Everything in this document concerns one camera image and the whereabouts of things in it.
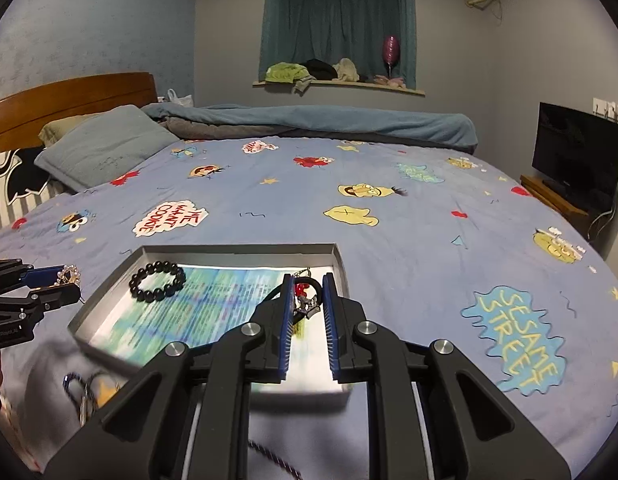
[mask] blue pillow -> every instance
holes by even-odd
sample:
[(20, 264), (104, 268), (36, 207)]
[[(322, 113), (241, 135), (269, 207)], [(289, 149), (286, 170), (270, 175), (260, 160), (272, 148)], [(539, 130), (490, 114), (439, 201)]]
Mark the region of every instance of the blue pillow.
[(84, 191), (133, 170), (177, 140), (139, 108), (126, 105), (79, 124), (34, 163), (70, 189)]

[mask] wooden headboard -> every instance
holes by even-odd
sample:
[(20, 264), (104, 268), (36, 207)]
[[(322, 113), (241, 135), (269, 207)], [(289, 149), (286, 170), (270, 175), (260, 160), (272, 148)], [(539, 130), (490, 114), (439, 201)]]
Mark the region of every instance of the wooden headboard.
[(154, 77), (147, 72), (92, 75), (31, 88), (0, 100), (0, 152), (41, 145), (40, 130), (57, 119), (156, 101)]

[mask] window sill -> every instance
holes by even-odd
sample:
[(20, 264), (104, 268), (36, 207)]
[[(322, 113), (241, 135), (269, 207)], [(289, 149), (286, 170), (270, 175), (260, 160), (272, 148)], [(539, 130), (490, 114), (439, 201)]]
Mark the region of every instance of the window sill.
[[(269, 81), (254, 81), (253, 86), (270, 86), (270, 85), (292, 85), (293, 83), (272, 83)], [(372, 90), (385, 90), (389, 92), (399, 92), (402, 94), (425, 96), (425, 92), (422, 90), (413, 90), (411, 88), (394, 88), (392, 86), (378, 85), (375, 83), (354, 83), (353, 81), (311, 81), (311, 86), (344, 86), (344, 87), (357, 87), (357, 88), (369, 88)]]

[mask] pillow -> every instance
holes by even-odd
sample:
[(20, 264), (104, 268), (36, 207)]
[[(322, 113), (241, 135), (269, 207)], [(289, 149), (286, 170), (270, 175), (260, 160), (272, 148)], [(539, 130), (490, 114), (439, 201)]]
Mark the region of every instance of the pillow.
[(63, 192), (47, 171), (34, 166), (34, 159), (44, 149), (39, 146), (0, 153), (0, 229)]
[(79, 124), (42, 151), (35, 164), (84, 191), (133, 170), (177, 140), (134, 105), (120, 106)]
[(49, 147), (57, 143), (66, 134), (77, 127), (78, 124), (84, 123), (84, 121), (99, 115), (100, 114), (74, 115), (73, 117), (51, 121), (51, 123), (47, 123), (42, 127), (42, 130), (38, 134), (38, 138), (42, 140), (45, 146)]

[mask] window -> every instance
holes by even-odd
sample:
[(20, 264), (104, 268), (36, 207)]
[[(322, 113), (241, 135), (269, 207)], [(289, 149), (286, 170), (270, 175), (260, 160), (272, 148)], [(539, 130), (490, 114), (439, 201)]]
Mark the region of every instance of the window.
[(396, 36), (401, 57), (391, 76), (416, 88), (415, 0), (265, 0), (259, 78), (278, 62), (347, 57), (359, 75), (387, 75), (383, 42)]

